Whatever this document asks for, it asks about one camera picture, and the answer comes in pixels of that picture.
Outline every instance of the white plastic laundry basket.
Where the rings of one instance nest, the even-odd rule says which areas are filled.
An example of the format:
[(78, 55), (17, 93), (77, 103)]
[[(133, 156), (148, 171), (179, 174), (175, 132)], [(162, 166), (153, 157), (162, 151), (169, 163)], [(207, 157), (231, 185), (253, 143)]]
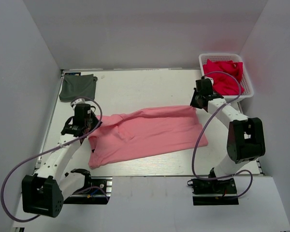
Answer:
[[(199, 55), (199, 62), (201, 67), (201, 73), (204, 75), (203, 65), (207, 63), (207, 60), (210, 61), (227, 61), (232, 60), (234, 62), (243, 62), (239, 55), (237, 54), (228, 54), (228, 53), (205, 53)], [(242, 87), (245, 89), (245, 91), (242, 93), (242, 95), (237, 100), (238, 102), (245, 98), (251, 98), (254, 94), (252, 84), (250, 81), (250, 78), (247, 74), (245, 65), (243, 64), (243, 76), (241, 81)], [(236, 96), (233, 95), (224, 95), (223, 96), (226, 100), (234, 99)]]

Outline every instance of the pink shirt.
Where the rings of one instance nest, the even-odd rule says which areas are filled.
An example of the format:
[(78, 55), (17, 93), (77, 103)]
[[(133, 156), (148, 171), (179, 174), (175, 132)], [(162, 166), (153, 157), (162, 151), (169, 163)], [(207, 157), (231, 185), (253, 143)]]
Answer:
[[(196, 109), (190, 106), (146, 108), (131, 114), (103, 116), (89, 136), (89, 166), (154, 156), (194, 148), (202, 130)], [(208, 144), (203, 135), (199, 146)]]

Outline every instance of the white table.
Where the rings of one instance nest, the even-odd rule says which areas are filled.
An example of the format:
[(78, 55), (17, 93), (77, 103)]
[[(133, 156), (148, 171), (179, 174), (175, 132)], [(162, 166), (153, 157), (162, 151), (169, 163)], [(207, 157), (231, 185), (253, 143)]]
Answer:
[[(104, 115), (131, 113), (146, 107), (188, 105), (190, 104), (195, 80), (200, 79), (199, 70), (113, 70), (82, 72), (82, 75), (94, 74), (98, 77), (96, 98)], [(58, 102), (54, 111), (50, 130), (44, 150), (57, 145), (60, 132), (68, 117), (73, 115), (69, 103)], [(204, 125), (210, 114), (197, 110), (199, 121)], [(195, 160), (198, 174), (207, 175), (227, 154), (227, 129), (216, 118), (212, 120), (205, 135), (208, 146), (199, 147)], [(65, 171), (74, 168), (89, 169), (90, 145), (85, 140), (81, 148), (74, 154)], [(42, 157), (42, 163), (48, 155)], [(192, 149), (135, 159), (125, 162), (112, 163), (91, 170), (92, 176), (127, 176), (127, 175), (161, 175), (178, 176), (192, 175)], [(259, 174), (255, 161), (243, 169), (249, 169), (253, 174)]]

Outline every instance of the basket filled with red cloth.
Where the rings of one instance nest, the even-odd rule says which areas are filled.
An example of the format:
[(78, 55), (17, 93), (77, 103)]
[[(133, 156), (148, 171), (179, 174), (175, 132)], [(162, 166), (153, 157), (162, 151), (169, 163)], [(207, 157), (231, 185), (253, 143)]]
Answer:
[[(206, 53), (199, 56), (202, 75), (213, 71), (222, 71), (235, 77), (241, 85), (242, 95), (238, 101), (253, 96), (254, 91), (250, 78), (244, 67), (242, 59), (237, 54)], [(223, 73), (212, 73), (208, 76), (212, 79), (213, 90), (221, 94), (225, 99), (231, 100), (238, 95), (237, 83)]]

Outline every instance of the green cloth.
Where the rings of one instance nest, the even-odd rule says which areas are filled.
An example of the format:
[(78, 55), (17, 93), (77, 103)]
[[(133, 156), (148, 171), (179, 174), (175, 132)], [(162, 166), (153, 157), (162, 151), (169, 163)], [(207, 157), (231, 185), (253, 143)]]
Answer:
[(62, 90), (59, 94), (60, 101), (70, 102), (77, 97), (95, 99), (98, 78), (91, 75), (75, 76), (64, 75)]

